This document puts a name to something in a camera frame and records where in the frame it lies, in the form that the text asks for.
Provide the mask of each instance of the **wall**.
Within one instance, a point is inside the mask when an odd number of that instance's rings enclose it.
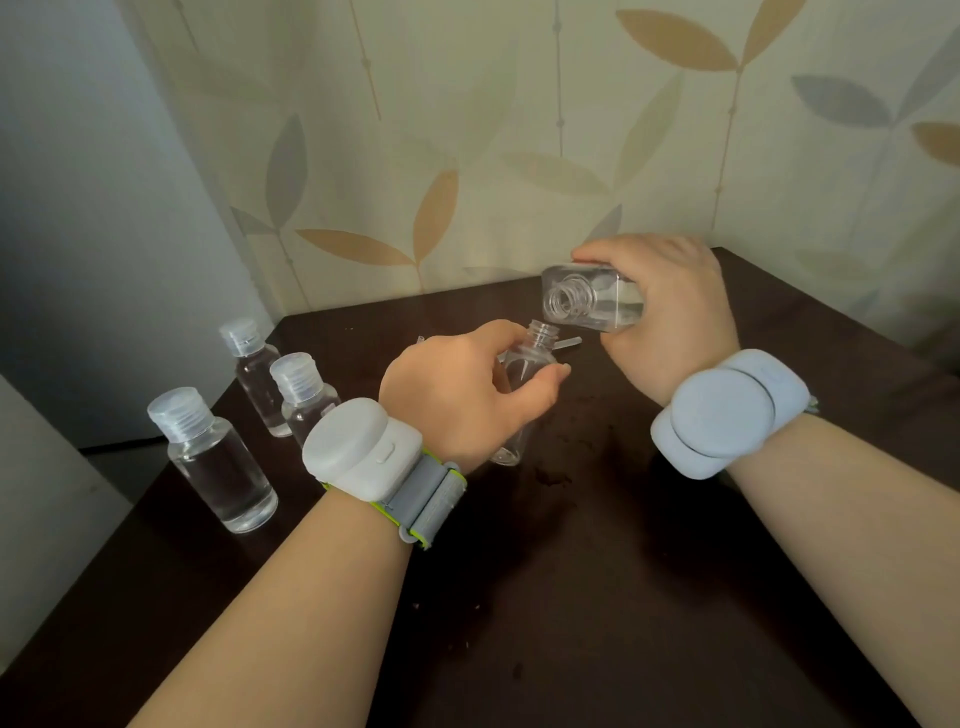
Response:
[[[130,2],[288,311],[690,231],[960,351],[956,3]]]
[[[0,376],[0,672],[130,510]]]
[[[217,327],[270,316],[111,0],[0,5],[0,149],[0,371],[77,447],[215,400]]]

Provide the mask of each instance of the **dark brown table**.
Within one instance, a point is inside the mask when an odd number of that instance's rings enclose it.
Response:
[[[719,255],[744,346],[792,366],[825,417],[960,485],[960,380]],[[290,316],[271,340],[343,397],[376,397],[418,334],[539,309],[523,279]],[[739,493],[656,455],[655,406],[583,336],[524,462],[472,477],[415,555],[370,724],[915,725]],[[125,725],[319,497],[235,382],[215,411],[274,483],[274,518],[231,536],[168,466],[0,678],[4,726]]]

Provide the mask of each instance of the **wallpaper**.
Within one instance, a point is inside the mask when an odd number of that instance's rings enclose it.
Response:
[[[288,313],[699,232],[960,360],[960,5],[129,0]]]

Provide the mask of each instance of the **person's left hand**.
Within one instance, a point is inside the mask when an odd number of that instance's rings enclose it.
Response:
[[[569,364],[551,364],[508,392],[496,357],[525,334],[520,324],[499,320],[407,347],[383,375],[380,404],[391,417],[418,429],[437,457],[468,473],[550,409],[570,374]]]

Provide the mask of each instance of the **small travel bottle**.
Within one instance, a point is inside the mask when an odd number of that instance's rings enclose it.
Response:
[[[534,374],[549,364],[556,364],[553,357],[553,345],[557,341],[560,330],[549,324],[531,321],[527,328],[527,337],[521,344],[517,344],[507,351],[503,358],[503,369],[510,382],[510,391],[515,392],[524,382],[533,378]],[[510,438],[503,447],[491,457],[491,462],[498,465],[516,465],[523,457],[530,431],[534,424],[524,425],[520,432]]]
[[[302,448],[313,425],[340,404],[340,396],[324,384],[317,363],[306,352],[282,356],[270,366],[270,374],[283,395],[283,419]]]
[[[220,335],[236,357],[237,381],[274,437],[286,437],[290,426],[283,420],[283,397],[270,376],[270,365],[280,358],[276,347],[267,344],[253,319],[237,319],[220,327]]]
[[[233,533],[253,531],[274,514],[277,498],[240,435],[214,417],[194,387],[160,395],[147,414],[170,445],[167,456]]]
[[[543,271],[543,316],[554,324],[613,331],[643,312],[640,289],[611,265],[565,263]]]

